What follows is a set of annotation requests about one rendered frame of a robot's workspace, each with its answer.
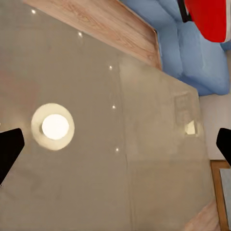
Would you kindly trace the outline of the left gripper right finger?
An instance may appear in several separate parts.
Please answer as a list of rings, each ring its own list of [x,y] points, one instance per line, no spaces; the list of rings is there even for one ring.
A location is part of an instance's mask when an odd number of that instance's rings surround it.
[[[216,144],[231,166],[231,129],[220,128]]]

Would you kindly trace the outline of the radio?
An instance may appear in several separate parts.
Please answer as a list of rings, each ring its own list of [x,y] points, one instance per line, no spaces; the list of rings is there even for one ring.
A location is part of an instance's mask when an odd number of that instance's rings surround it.
[[[196,23],[201,35],[212,42],[231,40],[231,0],[177,0],[182,21]],[[187,15],[185,4],[189,10]]]

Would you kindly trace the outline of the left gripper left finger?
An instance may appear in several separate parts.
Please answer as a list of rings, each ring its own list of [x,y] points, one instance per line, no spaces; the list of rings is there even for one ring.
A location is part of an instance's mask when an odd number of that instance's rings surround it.
[[[0,134],[0,185],[23,147],[24,138],[20,128]]]

